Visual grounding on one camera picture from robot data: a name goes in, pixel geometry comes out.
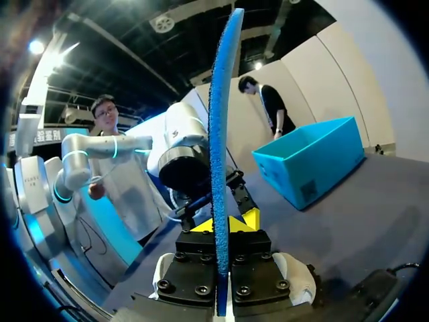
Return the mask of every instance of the blue storage bin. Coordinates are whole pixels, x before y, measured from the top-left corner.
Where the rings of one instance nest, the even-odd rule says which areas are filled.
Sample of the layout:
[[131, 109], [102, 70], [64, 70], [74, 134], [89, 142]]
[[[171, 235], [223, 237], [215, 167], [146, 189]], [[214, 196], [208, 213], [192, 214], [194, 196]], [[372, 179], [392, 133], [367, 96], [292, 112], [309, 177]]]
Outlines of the blue storage bin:
[[306, 125], [252, 152], [262, 177], [303, 209], [365, 157], [354, 117]]

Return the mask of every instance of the banner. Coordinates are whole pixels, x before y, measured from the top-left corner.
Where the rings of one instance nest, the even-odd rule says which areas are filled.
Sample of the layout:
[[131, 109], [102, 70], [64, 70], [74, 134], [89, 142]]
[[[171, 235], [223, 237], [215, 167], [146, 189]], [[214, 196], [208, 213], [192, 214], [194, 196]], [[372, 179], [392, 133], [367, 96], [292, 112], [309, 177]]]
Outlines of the banner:
[[[88, 130], [85, 128], [46, 128], [39, 129], [37, 136], [34, 138], [34, 146], [47, 146], [48, 144], [61, 143], [61, 141], [72, 133], [80, 133], [88, 135]], [[6, 147], [8, 152], [15, 150], [16, 132], [9, 132], [9, 137], [6, 137]]]

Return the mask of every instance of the yellow part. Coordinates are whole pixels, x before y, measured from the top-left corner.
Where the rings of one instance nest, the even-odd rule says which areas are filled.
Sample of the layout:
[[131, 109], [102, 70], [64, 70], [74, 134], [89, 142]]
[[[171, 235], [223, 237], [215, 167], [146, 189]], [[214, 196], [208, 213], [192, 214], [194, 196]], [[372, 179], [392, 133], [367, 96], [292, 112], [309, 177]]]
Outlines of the yellow part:
[[249, 227], [248, 225], [246, 225], [245, 223], [242, 223], [238, 219], [235, 219], [234, 217], [229, 216], [229, 232], [237, 233], [238, 231], [248, 232], [248, 231], [255, 231], [255, 230]]
[[260, 212], [258, 208], [253, 208], [243, 215], [244, 221], [252, 229], [259, 230]]
[[209, 219], [208, 221], [205, 221], [201, 225], [196, 226], [194, 229], [191, 229], [191, 231], [199, 231], [201, 233], [203, 231], [209, 231], [212, 233], [213, 232], [213, 218]]
[[[213, 225], [213, 219], [209, 219], [208, 221], [205, 221], [201, 225], [196, 226], [191, 231], [213, 232], [213, 226], [212, 225]], [[230, 233], [237, 233], [238, 231], [255, 231], [255, 230], [252, 229], [251, 227], [249, 227], [248, 225], [246, 225], [245, 223], [242, 223], [238, 219], [235, 219], [234, 217], [229, 216], [229, 232]]]
[[[237, 233], [238, 231], [257, 231], [259, 230], [259, 219], [260, 219], [260, 212], [258, 208], [253, 208], [252, 210], [249, 210], [243, 215], [244, 221], [246, 224], [242, 223], [238, 219], [235, 219], [232, 216], [229, 216], [229, 232], [230, 233]], [[208, 221], [205, 221], [201, 225], [196, 226], [191, 231], [209, 231], [213, 232], [213, 219], [209, 219]]]

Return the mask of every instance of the white partition wall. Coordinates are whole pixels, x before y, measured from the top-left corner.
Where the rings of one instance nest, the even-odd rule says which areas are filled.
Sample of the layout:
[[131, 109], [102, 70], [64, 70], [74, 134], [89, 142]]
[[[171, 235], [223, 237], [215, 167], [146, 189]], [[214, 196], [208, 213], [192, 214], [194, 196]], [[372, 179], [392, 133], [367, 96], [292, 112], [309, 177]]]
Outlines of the white partition wall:
[[317, 122], [354, 116], [362, 144], [369, 146], [369, 138], [356, 98], [338, 64], [313, 37], [282, 58]]
[[318, 39], [343, 72], [363, 116], [371, 146], [395, 142], [387, 103], [374, 72], [361, 51], [336, 22], [318, 35]]
[[[198, 117], [200, 118], [201, 122], [204, 124], [204, 127], [206, 128], [206, 130], [208, 130], [208, 111], [206, 108], [206, 106], [208, 106], [208, 103], [207, 103], [208, 102], [208, 96], [207, 96], [207, 101], [206, 101], [205, 99], [202, 99], [200, 97], [200, 95], [198, 94], [196, 89], [192, 89], [183, 98], [182, 102], [185, 102], [194, 108], [194, 110], [198, 114]], [[237, 166], [235, 164], [235, 161], [233, 160], [233, 157], [232, 157], [228, 147], [227, 147], [227, 164], [229, 166], [234, 167], [234, 168]]]
[[[308, 125], [316, 122], [311, 109], [299, 86], [281, 61], [277, 60], [265, 65], [260, 70], [252, 70], [246, 75], [252, 76], [261, 84], [274, 87], [283, 99], [288, 110], [288, 115], [296, 126]], [[255, 95], [252, 97], [253, 103], [258, 106], [260, 112], [265, 116], [261, 99]]]
[[410, 40], [374, 0], [316, 0], [345, 29], [370, 63], [395, 133], [396, 156], [429, 162], [428, 75]]
[[[228, 108], [227, 147], [237, 166], [243, 172], [254, 172], [257, 165], [251, 152], [272, 140], [262, 109], [238, 90], [239, 79], [231, 80]], [[198, 95], [208, 107], [210, 84], [196, 87]]]

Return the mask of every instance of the gray table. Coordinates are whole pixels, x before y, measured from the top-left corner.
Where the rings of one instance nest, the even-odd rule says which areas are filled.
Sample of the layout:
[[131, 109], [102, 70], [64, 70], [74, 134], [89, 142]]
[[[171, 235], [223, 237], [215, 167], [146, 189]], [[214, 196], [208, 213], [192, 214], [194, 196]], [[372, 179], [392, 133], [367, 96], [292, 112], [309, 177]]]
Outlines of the gray table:
[[[313, 264], [332, 298], [378, 268], [420, 262], [429, 244], [429, 163], [379, 155], [366, 161], [319, 202], [297, 211], [261, 178], [245, 174], [273, 249]], [[229, 197], [230, 215], [238, 215]], [[165, 223], [115, 287], [104, 308], [153, 292], [158, 258], [174, 252], [180, 226]], [[403, 270], [404, 282], [414, 274]]]

